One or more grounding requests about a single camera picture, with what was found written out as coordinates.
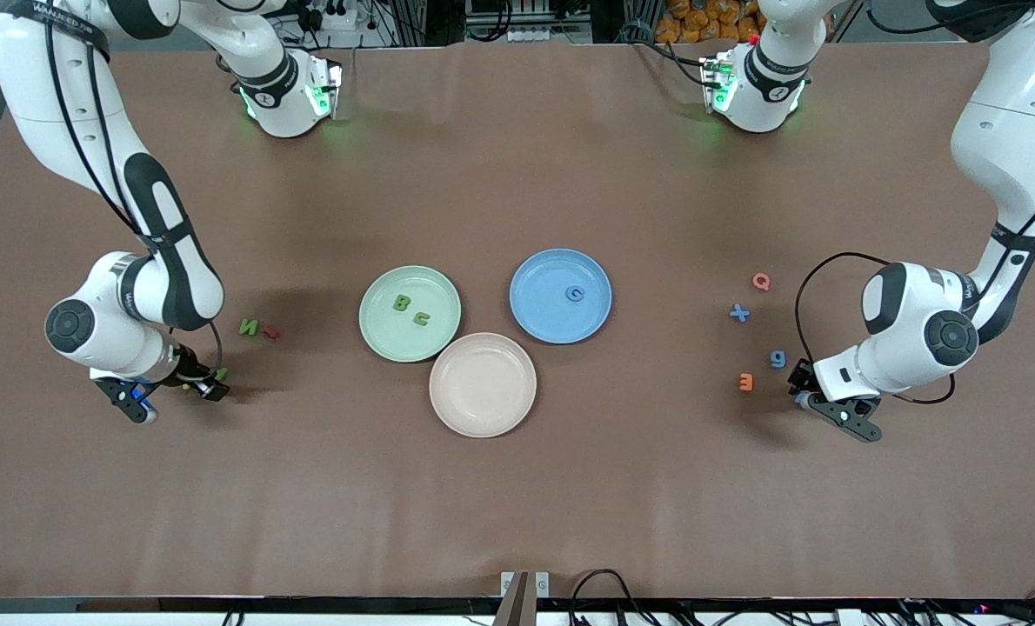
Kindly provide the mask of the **beige plate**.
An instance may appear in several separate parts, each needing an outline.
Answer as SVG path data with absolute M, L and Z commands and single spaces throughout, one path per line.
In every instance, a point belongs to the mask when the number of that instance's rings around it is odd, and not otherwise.
M 537 392 L 538 374 L 528 352 L 497 333 L 459 337 L 431 366 L 431 407 L 461 436 L 510 433 L 529 415 Z

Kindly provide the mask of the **pile of orange objects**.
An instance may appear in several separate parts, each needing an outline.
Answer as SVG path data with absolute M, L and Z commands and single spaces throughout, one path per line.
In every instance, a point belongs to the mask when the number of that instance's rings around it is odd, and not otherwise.
M 659 44 L 715 39 L 749 43 L 767 23 L 757 0 L 662 0 L 653 39 Z

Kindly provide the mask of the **green plate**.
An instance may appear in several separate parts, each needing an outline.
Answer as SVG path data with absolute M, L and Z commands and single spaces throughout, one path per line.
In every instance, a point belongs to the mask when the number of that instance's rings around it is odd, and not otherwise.
M 398 294 L 411 297 L 410 308 L 404 312 L 393 308 Z M 430 314 L 427 326 L 411 321 L 419 310 Z M 421 362 L 436 356 L 454 340 L 461 320 L 457 286 L 421 265 L 395 267 L 376 278 L 358 312 L 364 340 L 376 354 L 393 362 Z

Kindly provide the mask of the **grey metal table bracket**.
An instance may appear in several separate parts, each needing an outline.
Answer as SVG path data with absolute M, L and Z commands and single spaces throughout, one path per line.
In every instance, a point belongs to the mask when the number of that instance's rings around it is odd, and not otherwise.
M 535 590 L 535 595 L 537 598 L 549 598 L 551 595 L 550 588 L 550 575 L 546 571 L 526 571 L 523 570 L 522 574 L 526 574 L 526 579 L 528 579 L 528 587 Z M 518 571 L 502 571 L 500 574 L 500 590 L 498 591 L 497 597 L 502 597 L 509 590 L 511 583 L 518 578 Z

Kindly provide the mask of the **white power strip with plugs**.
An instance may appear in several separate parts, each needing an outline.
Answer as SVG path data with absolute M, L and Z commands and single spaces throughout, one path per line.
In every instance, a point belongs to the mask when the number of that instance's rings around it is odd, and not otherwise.
M 355 0 L 297 0 L 302 31 L 354 31 L 358 21 Z

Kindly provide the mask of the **blue plate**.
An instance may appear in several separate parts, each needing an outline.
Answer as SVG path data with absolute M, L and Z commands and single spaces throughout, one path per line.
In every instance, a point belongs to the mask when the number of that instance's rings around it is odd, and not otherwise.
M 584 286 L 582 302 L 565 290 Z M 582 342 L 604 326 L 613 292 L 604 267 L 588 254 L 558 247 L 526 258 L 513 274 L 509 303 L 518 325 L 541 342 Z

